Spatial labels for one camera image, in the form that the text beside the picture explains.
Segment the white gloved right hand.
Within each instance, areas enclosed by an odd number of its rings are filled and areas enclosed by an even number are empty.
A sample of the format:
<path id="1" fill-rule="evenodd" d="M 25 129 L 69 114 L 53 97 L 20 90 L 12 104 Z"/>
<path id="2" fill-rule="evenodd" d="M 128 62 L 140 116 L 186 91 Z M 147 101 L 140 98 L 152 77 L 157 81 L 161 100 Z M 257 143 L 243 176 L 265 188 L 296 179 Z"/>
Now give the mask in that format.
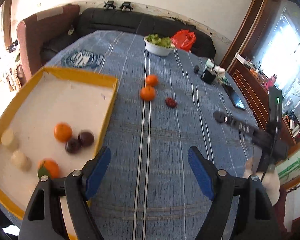
<path id="1" fill-rule="evenodd" d="M 245 171 L 243 173 L 243 178 L 249 178 L 253 175 L 253 158 L 249 158 L 245 163 Z M 256 175 L 262 181 L 262 185 L 270 199 L 272 206 L 274 206 L 280 197 L 280 180 L 279 175 L 276 170 L 273 172 L 257 172 Z"/>

